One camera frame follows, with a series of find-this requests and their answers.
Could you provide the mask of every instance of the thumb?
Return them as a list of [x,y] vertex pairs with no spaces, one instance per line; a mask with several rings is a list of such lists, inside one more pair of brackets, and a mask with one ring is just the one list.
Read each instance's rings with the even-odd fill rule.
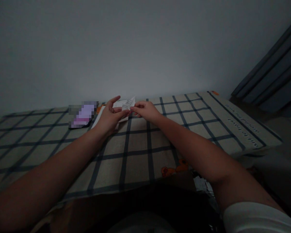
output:
[[130,107],[130,110],[135,112],[135,113],[140,114],[140,108],[138,108],[138,107]]
[[124,111],[120,111],[118,113],[115,113],[116,118],[121,120],[124,116],[126,116],[129,113],[129,109],[126,109]]

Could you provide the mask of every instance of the tablecloth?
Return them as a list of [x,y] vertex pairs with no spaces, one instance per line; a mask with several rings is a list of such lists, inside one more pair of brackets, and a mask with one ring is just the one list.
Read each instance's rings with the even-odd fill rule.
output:
[[[233,158],[255,158],[282,143],[271,129],[213,92],[146,99],[164,116],[209,139]],[[0,190],[90,130],[68,129],[68,108],[14,113],[0,120]],[[153,183],[183,165],[182,155],[143,118],[121,123],[62,202]]]

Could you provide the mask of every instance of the white wall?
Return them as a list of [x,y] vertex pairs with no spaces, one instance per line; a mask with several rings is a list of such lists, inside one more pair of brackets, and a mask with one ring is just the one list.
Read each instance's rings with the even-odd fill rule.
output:
[[0,1],[0,116],[205,90],[228,98],[291,24],[287,1]]

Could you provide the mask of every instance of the forearm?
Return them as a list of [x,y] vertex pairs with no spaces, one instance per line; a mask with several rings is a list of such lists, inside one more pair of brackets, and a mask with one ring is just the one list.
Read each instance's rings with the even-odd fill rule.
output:
[[187,162],[209,182],[218,182],[240,167],[226,152],[211,141],[184,128],[176,122],[160,117],[156,125],[185,157]]
[[20,229],[45,215],[100,148],[106,135],[92,129],[0,193],[0,227]]
[[240,163],[221,148],[163,116],[155,124],[186,161],[211,183],[222,211],[237,202],[257,202],[283,211]]

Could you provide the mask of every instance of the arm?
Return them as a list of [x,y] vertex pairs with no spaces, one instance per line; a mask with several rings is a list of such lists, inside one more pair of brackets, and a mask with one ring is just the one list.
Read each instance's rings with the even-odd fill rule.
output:
[[256,202],[283,212],[240,163],[221,148],[162,116],[151,102],[140,101],[131,110],[159,127],[186,161],[210,182],[222,211],[234,203]]
[[129,110],[112,108],[119,98],[107,103],[100,121],[92,130],[0,193],[0,231],[27,227],[56,204],[113,132],[118,121],[129,114]]

